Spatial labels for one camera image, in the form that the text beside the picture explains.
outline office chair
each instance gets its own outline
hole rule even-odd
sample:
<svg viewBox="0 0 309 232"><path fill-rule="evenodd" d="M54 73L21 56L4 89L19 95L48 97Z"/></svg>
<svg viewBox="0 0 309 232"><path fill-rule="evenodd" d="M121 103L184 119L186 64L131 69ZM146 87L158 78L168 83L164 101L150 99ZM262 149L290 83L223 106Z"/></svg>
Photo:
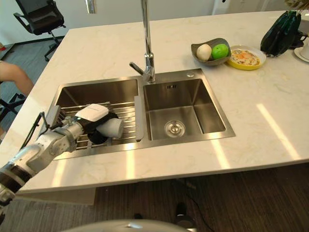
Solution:
<svg viewBox="0 0 309 232"><path fill-rule="evenodd" d="M49 46L44 56L45 60L49 61L47 56L60 45L52 30L59 27L65 28L64 18L56 7L56 2L52 0L16 0L16 2L24 15L14 13L14 16L28 32L35 35L47 32L53 36L55 43ZM21 18L27 20L29 24L26 25Z"/></svg>
<svg viewBox="0 0 309 232"><path fill-rule="evenodd" d="M15 110L15 107L22 105L26 100L26 97L23 94L16 93L12 96L9 102L6 102L0 98L0 122L4 119L4 117L9 113L13 112L14 114L18 114Z"/></svg>

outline green bag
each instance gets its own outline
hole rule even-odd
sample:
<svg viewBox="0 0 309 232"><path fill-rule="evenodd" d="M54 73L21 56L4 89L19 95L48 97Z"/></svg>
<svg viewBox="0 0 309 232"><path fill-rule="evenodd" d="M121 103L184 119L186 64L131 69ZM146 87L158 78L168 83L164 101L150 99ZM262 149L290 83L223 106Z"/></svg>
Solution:
<svg viewBox="0 0 309 232"><path fill-rule="evenodd" d="M301 20L296 11L284 12L261 41L261 51L267 56L277 57L292 45Z"/></svg>

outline yellow plate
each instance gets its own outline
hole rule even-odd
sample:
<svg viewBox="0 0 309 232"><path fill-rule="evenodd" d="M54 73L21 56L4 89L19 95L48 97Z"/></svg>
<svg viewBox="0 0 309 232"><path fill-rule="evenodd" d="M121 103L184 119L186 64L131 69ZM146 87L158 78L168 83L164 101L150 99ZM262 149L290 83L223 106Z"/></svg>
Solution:
<svg viewBox="0 0 309 232"><path fill-rule="evenodd" d="M253 47L248 47L248 46L242 46L242 45L236 45L236 46L232 46L231 47L231 51L233 50L247 50L251 53L253 53L254 55L256 55L257 57L259 57L260 59L260 64L258 65L243 65L243 64L237 64L234 61L230 59L227 60L227 63L229 65L231 65L232 67L236 68L236 69L241 69L241 70L255 70L255 69L259 69L266 61L266 55L261 52L260 50L257 50Z"/></svg>

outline white egg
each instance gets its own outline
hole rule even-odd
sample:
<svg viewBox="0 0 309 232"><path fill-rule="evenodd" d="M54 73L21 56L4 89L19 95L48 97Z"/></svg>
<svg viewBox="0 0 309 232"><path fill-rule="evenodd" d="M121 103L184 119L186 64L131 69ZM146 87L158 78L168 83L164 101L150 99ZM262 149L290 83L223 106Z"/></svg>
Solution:
<svg viewBox="0 0 309 232"><path fill-rule="evenodd" d="M208 61L211 57L211 47L208 44L203 44L197 49L197 57L200 60Z"/></svg>

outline gray bowl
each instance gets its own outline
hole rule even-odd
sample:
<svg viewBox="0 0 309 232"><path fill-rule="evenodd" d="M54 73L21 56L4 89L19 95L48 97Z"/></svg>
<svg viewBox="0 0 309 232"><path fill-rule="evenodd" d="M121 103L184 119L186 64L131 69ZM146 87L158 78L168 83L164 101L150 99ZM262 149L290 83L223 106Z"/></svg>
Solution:
<svg viewBox="0 0 309 232"><path fill-rule="evenodd" d="M197 49L203 44L208 44L212 49L213 49L213 47L215 47L218 44L225 44L228 47L227 57L223 57L221 59L209 60L209 61L203 61L203 60L199 59L197 57ZM207 41L205 43L192 44L191 45L191 51L192 51L192 55L194 56L195 59L197 59L199 62L201 62L201 63L203 63L207 66L215 66L215 65L223 64L224 62L226 62L231 57L230 45L228 45L228 42L225 39L222 39L222 38L213 39L213 40Z"/></svg>

